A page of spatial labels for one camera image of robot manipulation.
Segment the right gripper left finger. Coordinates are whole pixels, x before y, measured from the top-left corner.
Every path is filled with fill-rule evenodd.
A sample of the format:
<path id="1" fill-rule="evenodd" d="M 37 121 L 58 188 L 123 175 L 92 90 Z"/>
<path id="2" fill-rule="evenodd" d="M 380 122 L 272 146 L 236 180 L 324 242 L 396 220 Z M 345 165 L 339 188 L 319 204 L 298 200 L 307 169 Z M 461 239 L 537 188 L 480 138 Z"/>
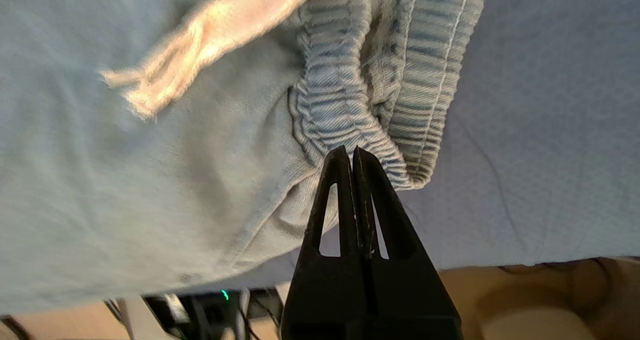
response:
<path id="1" fill-rule="evenodd" d="M 345 147 L 330 151 L 322 169 L 282 315 L 283 339 L 346 339 L 350 324 L 367 312 L 362 244 Z M 339 255 L 324 256 L 320 242 L 333 186 L 338 194 Z"/>

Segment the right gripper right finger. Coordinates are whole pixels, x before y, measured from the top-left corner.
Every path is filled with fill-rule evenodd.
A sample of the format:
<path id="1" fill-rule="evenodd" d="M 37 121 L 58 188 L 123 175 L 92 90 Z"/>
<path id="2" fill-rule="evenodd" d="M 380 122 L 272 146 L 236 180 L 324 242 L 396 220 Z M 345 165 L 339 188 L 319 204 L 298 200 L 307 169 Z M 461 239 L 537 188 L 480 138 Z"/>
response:
<path id="1" fill-rule="evenodd" d="M 461 318 L 377 157 L 352 169 L 366 317 L 361 339 L 461 339 Z"/>

